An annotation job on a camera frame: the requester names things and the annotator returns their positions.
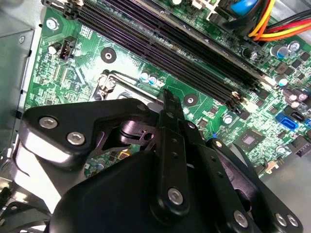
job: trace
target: blue sata port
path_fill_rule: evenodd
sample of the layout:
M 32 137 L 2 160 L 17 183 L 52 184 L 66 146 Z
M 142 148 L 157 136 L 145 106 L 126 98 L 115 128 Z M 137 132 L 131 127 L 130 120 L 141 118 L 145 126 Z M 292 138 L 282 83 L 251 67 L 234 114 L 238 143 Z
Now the blue sata port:
M 276 120 L 282 124 L 283 126 L 285 126 L 286 128 L 294 131 L 295 129 L 298 128 L 298 124 L 296 122 L 294 122 L 292 119 L 288 118 L 287 116 L 285 116 L 283 113 L 279 113 L 276 116 Z

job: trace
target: orange wire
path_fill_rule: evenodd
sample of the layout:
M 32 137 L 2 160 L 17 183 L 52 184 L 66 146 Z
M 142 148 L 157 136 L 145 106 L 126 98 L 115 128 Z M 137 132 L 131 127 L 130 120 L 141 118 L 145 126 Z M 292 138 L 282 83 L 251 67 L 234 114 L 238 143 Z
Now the orange wire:
M 258 32 L 258 35 L 254 38 L 254 41 L 259 40 L 260 37 L 262 36 L 262 34 L 264 33 L 264 31 L 267 28 L 268 22 L 269 22 L 270 16 L 267 17 L 266 21 L 263 23 L 261 29 Z
M 276 37 L 269 37 L 269 38 L 260 38 L 259 40 L 261 40 L 261 41 L 275 41 L 275 40 L 286 39 L 286 38 L 288 38 L 288 37 L 297 35 L 297 34 L 299 34 L 299 33 L 303 33 L 303 32 L 308 31 L 308 30 L 311 30 L 311 26 L 308 26 L 308 27 L 306 27 L 306 28 L 297 30 L 297 31 L 292 32 L 292 33 L 288 33 L 288 34 L 286 34 L 286 35 L 281 35 L 281 36 L 276 36 Z

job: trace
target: black capacitor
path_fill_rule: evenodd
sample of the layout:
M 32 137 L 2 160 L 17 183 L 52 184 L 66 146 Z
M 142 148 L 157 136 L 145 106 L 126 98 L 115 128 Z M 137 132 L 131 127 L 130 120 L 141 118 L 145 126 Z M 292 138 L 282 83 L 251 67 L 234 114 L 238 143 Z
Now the black capacitor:
M 244 49 L 242 51 L 242 56 L 250 58 L 252 56 L 252 50 L 250 50 L 249 48 Z
M 57 54 L 58 51 L 62 48 L 62 44 L 60 42 L 55 42 L 48 47 L 48 52 L 50 55 Z

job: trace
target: metal bracket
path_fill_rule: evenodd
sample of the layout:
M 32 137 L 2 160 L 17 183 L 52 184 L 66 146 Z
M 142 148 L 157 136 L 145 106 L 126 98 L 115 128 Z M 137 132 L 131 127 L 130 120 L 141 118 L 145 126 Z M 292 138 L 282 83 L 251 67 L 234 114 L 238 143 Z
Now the metal bracket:
M 12 202 L 0 217 L 0 233 L 20 232 L 30 227 L 45 225 L 49 220 L 49 214 L 43 210 L 21 202 Z

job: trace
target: capacitor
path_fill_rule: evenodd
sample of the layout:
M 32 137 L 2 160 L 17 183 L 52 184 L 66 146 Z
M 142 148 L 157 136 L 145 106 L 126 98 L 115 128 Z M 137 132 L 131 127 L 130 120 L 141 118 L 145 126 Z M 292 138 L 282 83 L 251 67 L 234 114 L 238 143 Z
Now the capacitor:
M 149 79 L 149 71 L 146 70 L 146 69 L 144 69 L 144 70 L 141 72 L 141 74 L 140 74 L 140 79 L 141 79 L 143 82 L 147 83 L 147 82 L 148 82 L 148 79 Z
M 279 86 L 286 86 L 288 84 L 288 80 L 283 75 L 277 75 L 273 79 Z
M 157 76 L 156 74 L 151 74 L 151 75 L 149 76 L 149 79 L 148 79 L 149 84 L 150 84 L 150 85 L 156 84 L 157 79 L 158 79 L 158 76 Z
M 62 48 L 62 44 L 60 42 L 55 42 L 48 47 L 48 52 L 51 55 L 57 54 L 58 51 Z
M 288 99 L 285 99 L 285 102 L 292 108 L 298 108 L 300 106 L 298 101 L 289 101 Z
M 224 123 L 225 123 L 226 125 L 229 125 L 229 124 L 232 123 L 233 118 L 232 118 L 231 115 L 226 115 L 226 116 L 223 117 L 223 121 L 224 121 Z
M 276 148 L 276 151 L 277 151 L 277 153 L 280 153 L 280 154 L 285 154 L 286 153 L 286 149 L 283 146 L 278 146 Z
M 298 99 L 298 96 L 295 93 L 293 93 L 290 89 L 282 90 L 282 95 L 289 101 L 296 101 Z
M 290 52 L 297 52 L 300 49 L 300 44 L 298 41 L 294 40 L 288 44 L 287 48 Z
M 299 101 L 305 101 L 309 97 L 309 95 L 306 92 L 301 91 L 299 89 L 293 89 L 292 92 L 298 96 Z
M 183 0 L 170 0 L 172 6 L 178 6 L 182 3 Z
M 274 57 L 283 59 L 289 54 L 289 50 L 285 46 L 275 45 L 270 49 L 270 54 Z

